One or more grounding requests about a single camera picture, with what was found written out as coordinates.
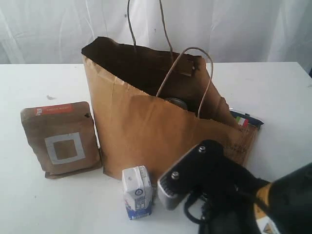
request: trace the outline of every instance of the white tabletop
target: white tabletop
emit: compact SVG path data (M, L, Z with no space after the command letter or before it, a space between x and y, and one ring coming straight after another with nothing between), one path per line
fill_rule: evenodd
M88 101L82 64L0 65L0 233L197 233L182 206L129 220L121 182L102 169L45 179L20 123L25 107ZM264 121L247 167L277 179L312 160L312 79L296 62L216 63L229 105Z

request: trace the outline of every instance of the small milk carton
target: small milk carton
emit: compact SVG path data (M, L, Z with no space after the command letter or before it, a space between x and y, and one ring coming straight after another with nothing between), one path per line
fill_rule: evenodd
M124 169L122 185L129 219L150 215L152 213L153 188L145 166Z

